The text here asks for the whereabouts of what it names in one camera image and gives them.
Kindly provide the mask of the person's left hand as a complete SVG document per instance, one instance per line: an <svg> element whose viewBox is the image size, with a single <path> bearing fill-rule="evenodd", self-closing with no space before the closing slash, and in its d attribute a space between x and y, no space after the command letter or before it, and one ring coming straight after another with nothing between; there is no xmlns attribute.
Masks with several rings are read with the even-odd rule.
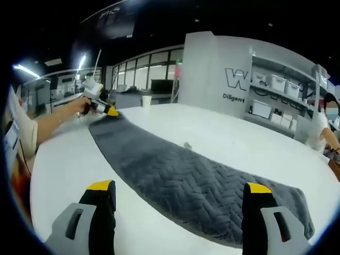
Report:
<svg viewBox="0 0 340 255"><path fill-rule="evenodd" d="M67 109L71 114L82 113L87 105L91 105L91 101L87 97L79 97L67 104Z"/></svg>

